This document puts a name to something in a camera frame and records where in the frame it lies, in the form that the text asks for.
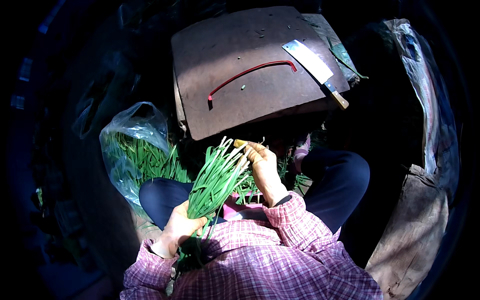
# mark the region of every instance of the green onion bunch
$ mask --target green onion bunch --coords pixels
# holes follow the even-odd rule
[[[233,140],[226,140],[226,138],[222,139],[218,147],[208,147],[206,151],[205,164],[200,170],[188,197],[187,217],[190,219],[205,216],[210,222],[213,221],[212,215],[223,205],[233,190],[248,177],[247,174],[238,180],[240,174],[246,170],[250,163],[247,160],[250,149],[247,150],[244,156],[241,153],[247,143],[228,152]],[[208,243],[210,240],[215,229],[216,220],[205,243]],[[204,226],[200,237],[197,237],[196,232],[194,232],[179,248],[180,258],[178,260],[177,275],[203,266],[200,260],[200,240],[210,222]]]
[[[205,165],[200,170],[188,197],[187,215],[190,219],[205,216],[211,220],[210,215],[248,177],[247,174],[242,179],[237,180],[250,163],[247,160],[250,149],[245,155],[241,153],[247,145],[245,143],[228,153],[233,140],[225,140],[226,138],[222,139],[217,148],[208,147],[206,151]]]
[[[255,180],[253,180],[253,175],[251,170],[246,170],[244,172],[246,175],[245,179],[240,179],[238,178],[238,181],[243,180],[240,185],[238,185],[234,192],[239,195],[239,198],[236,201],[236,204],[250,204],[252,201],[253,195],[258,194],[259,190],[255,184]]]
[[[163,177],[180,182],[190,182],[187,169],[180,164],[177,145],[168,144],[170,155],[143,139],[137,139],[117,132],[116,139],[119,147],[140,170],[142,177],[132,176],[136,186],[140,186],[148,179]]]

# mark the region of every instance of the dark background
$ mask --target dark background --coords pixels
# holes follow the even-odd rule
[[[34,43],[37,35],[37,28],[44,20],[45,16],[51,10],[56,1],[33,1],[24,3],[21,1],[14,1],[5,4],[6,8],[3,10],[4,18],[4,42],[3,48],[6,51],[3,57],[4,68],[3,76],[6,81],[2,86],[1,91],[4,112],[4,122],[9,124],[11,118],[15,115],[9,114],[10,111],[10,97],[14,91],[17,81],[18,67]],[[111,15],[119,6],[121,1],[97,1],[94,4],[92,11],[96,12],[95,17],[97,21],[101,21],[102,17]],[[284,5],[288,1],[265,1],[263,6]],[[317,1],[305,1],[303,8],[297,7],[300,12],[315,12],[312,11],[318,7]],[[229,10],[237,10],[237,4],[230,4]],[[342,1],[342,6],[349,6],[349,9],[342,8],[338,1],[323,1],[322,8],[325,11],[325,17],[335,29],[339,36],[348,35],[348,31],[360,27],[367,22],[381,21],[385,18],[406,17],[410,20],[415,29],[424,35],[427,40],[435,41],[446,39],[449,41],[449,47],[444,47],[440,44],[431,44],[435,59],[440,67],[445,80],[451,81],[452,86],[456,87],[459,94],[463,93],[465,102],[455,103],[457,113],[462,115],[465,120],[469,116],[473,116],[477,105],[474,96],[474,76],[470,75],[474,72],[476,63],[476,49],[471,45],[475,45],[476,26],[473,25],[475,18],[475,9],[468,7],[467,3],[444,4],[438,1]],[[242,1],[242,9],[255,7],[255,2],[251,4],[249,1]],[[335,16],[328,16],[328,12],[336,12],[341,10],[343,20],[349,20],[348,25],[344,25],[343,21],[335,18]],[[454,75],[448,70],[460,69],[462,75]],[[471,129],[475,128],[473,123],[464,127],[462,134],[462,158],[473,157],[477,153],[474,152],[474,134]],[[464,191],[463,196],[466,201],[472,197],[471,183],[475,182],[476,165],[474,160],[462,160],[463,178],[460,179],[461,186],[459,189]],[[4,248],[4,275],[8,278],[8,282],[4,285],[6,290],[10,292],[15,291],[20,293],[22,297],[39,296],[47,294],[48,291],[42,284],[42,280],[32,267],[31,254],[24,250],[23,245],[19,241],[20,235],[16,228],[15,214],[11,213],[14,208],[9,201],[10,196],[4,193],[4,214],[2,221],[4,223],[3,234],[3,248]],[[477,203],[474,199],[470,201],[468,209],[465,206],[465,215],[459,219],[459,226],[463,226],[463,230],[459,232],[456,248],[452,253],[451,259],[446,264],[443,272],[439,274],[439,278],[433,286],[432,292],[429,295],[430,299],[436,299],[447,294],[455,293],[456,297],[467,296],[475,294],[472,292],[471,286],[474,280],[474,272],[476,267],[477,257],[474,254],[476,249],[473,245],[476,241],[472,241],[478,236],[476,232],[476,225],[473,224],[473,219],[476,215]]]

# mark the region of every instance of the person's right hand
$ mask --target person's right hand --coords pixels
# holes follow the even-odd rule
[[[234,145],[239,147],[245,141],[235,140]],[[288,191],[280,181],[276,170],[276,155],[265,146],[254,142],[247,142],[244,151],[252,148],[248,154],[248,159],[252,162],[253,179],[257,188],[264,195],[268,207],[275,206],[278,201],[288,196]]]

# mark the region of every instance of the green onion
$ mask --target green onion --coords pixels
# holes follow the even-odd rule
[[[193,184],[192,191],[189,194],[189,205],[187,209],[187,217],[197,219],[205,216],[208,220],[213,221],[212,214],[220,208],[227,197],[232,194],[233,190],[247,179],[244,176],[238,180],[240,174],[246,170],[249,165],[247,155],[242,155],[241,151],[247,145],[233,149],[230,153],[228,149],[233,143],[232,139],[222,139],[220,145],[216,148],[208,147],[205,154],[205,164],[198,173],[197,179]],[[210,234],[206,238],[208,243],[215,229],[217,218],[210,229]],[[200,240],[209,226],[207,223],[203,228],[202,235],[197,238],[194,232],[190,239],[182,244],[179,249],[179,269],[178,273],[183,273],[191,269],[202,267],[200,260],[201,244]]]

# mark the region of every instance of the red plastic strip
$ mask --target red plastic strip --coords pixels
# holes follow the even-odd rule
[[[221,89],[222,87],[224,87],[226,84],[228,84],[229,82],[239,78],[240,76],[243,76],[245,75],[246,73],[249,73],[251,71],[255,71],[257,69],[260,69],[260,68],[263,68],[263,67],[267,67],[267,66],[274,66],[274,65],[290,65],[290,67],[292,67],[292,70],[293,72],[296,72],[297,71],[297,68],[295,68],[295,65],[293,64],[293,62],[289,61],[289,60],[277,60],[277,61],[271,61],[271,62],[266,62],[266,63],[263,63],[261,65],[258,65],[256,67],[253,67],[251,69],[248,69],[246,71],[243,71],[242,73],[240,74],[237,74],[235,76],[233,76],[232,78],[228,79],[227,81],[225,81],[224,83],[222,83],[221,85],[219,85],[215,90],[213,90],[209,95],[208,95],[208,101],[212,101],[213,98],[212,98],[212,95],[218,91],[219,89]]]

